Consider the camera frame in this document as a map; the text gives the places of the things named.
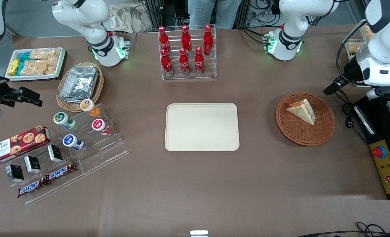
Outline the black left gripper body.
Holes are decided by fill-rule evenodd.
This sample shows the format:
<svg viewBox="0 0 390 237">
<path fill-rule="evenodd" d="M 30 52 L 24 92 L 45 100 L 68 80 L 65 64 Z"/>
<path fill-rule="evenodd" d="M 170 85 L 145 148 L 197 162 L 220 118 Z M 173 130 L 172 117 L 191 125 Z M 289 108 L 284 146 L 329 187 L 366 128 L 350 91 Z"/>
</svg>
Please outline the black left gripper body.
<svg viewBox="0 0 390 237">
<path fill-rule="evenodd" d="M 350 59 L 344 66 L 344 72 L 337 77 L 332 84 L 323 90 L 325 95 L 332 95 L 349 83 L 364 81 L 362 71 L 356 59 Z"/>
</svg>

